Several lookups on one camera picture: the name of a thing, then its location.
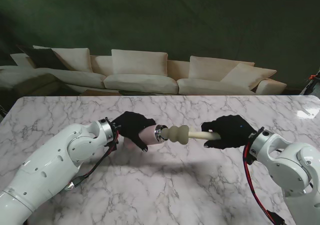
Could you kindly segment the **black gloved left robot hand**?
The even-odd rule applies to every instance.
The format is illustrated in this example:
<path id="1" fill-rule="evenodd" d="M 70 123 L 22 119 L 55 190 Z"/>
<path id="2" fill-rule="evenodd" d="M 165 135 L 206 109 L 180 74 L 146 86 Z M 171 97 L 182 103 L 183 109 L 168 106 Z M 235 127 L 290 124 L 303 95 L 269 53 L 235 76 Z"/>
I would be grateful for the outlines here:
<path id="1" fill-rule="evenodd" d="M 139 137 L 139 133 L 147 127 L 156 125 L 154 119 L 146 118 L 139 113 L 126 111 L 114 119 L 112 123 L 119 127 L 118 132 L 121 136 L 130 139 L 143 152 L 148 151 L 148 147 Z"/>

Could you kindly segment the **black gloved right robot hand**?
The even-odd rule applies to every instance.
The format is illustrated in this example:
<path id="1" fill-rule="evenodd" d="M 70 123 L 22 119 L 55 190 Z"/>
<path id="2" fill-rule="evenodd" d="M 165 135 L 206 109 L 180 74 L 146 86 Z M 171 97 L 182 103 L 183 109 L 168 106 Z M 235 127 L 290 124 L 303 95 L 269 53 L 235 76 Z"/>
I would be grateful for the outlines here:
<path id="1" fill-rule="evenodd" d="M 201 131 L 218 133 L 220 139 L 208 140 L 204 143 L 204 147 L 220 150 L 245 146 L 248 143 L 250 136 L 257 132 L 240 115 L 221 116 L 216 120 L 204 122 L 201 125 Z"/>

